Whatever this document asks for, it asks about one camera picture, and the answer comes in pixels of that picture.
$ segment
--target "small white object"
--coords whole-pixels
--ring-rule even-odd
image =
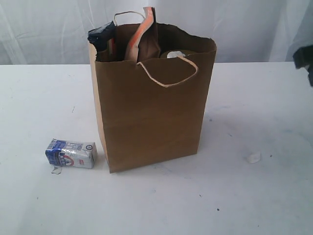
[[[167,54],[167,58],[176,58],[178,56],[182,56],[185,57],[186,55],[184,53],[182,53],[181,51],[177,50],[177,51],[171,51]]]
[[[261,160],[261,152],[257,152],[254,154],[251,154],[249,157],[246,158],[248,163],[254,164]]]

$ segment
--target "paper bag handle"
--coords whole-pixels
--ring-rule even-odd
[[[121,12],[121,13],[116,13],[116,14],[114,15],[113,22],[114,22],[115,26],[118,26],[117,23],[116,23],[115,17],[118,16],[118,15],[123,15],[123,14],[127,14],[127,13],[135,13],[135,14],[141,15],[142,18],[145,19],[144,15],[142,15],[142,14],[139,13],[139,12],[136,12],[136,11],[124,11],[124,12]]]
[[[198,73],[198,70],[199,70],[198,66],[197,66],[194,62],[192,62],[191,60],[188,60],[187,58],[182,57],[182,56],[178,56],[178,58],[181,59],[181,60],[183,60],[183,61],[185,61],[185,62],[187,62],[187,63],[190,64],[191,66],[193,66],[193,67],[196,69],[196,71],[195,71],[191,76],[185,78],[184,80],[182,80],[182,81],[180,81],[180,82],[177,82],[177,83],[173,83],[173,84],[163,84],[163,83],[161,83],[161,82],[155,80],[155,79],[151,76],[151,74],[149,74],[147,68],[143,65],[143,63],[138,62],[137,65],[141,65],[142,68],[146,71],[148,77],[149,77],[152,81],[154,81],[155,83],[157,83],[158,85],[160,85],[160,86],[162,86],[162,87],[165,87],[165,88],[174,87],[174,86],[178,86],[178,85],[180,85],[180,84],[182,84],[182,83],[188,81],[190,78],[192,78],[193,76],[195,76],[195,75]]]

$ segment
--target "white fabric backdrop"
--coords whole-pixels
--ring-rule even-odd
[[[90,29],[147,5],[158,22],[213,38],[217,62],[290,61],[313,44],[313,0],[0,0],[0,64],[87,64]]]

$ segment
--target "white table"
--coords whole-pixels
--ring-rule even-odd
[[[312,234],[313,89],[293,63],[215,64],[199,153],[117,174],[88,65],[0,66],[0,80],[1,235]],[[95,168],[51,174],[52,138],[95,141]]]

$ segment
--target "logo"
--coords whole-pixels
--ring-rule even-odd
[[[92,150],[92,145],[90,145],[90,144],[87,145],[87,146],[86,146],[86,149],[87,149],[87,150]]]

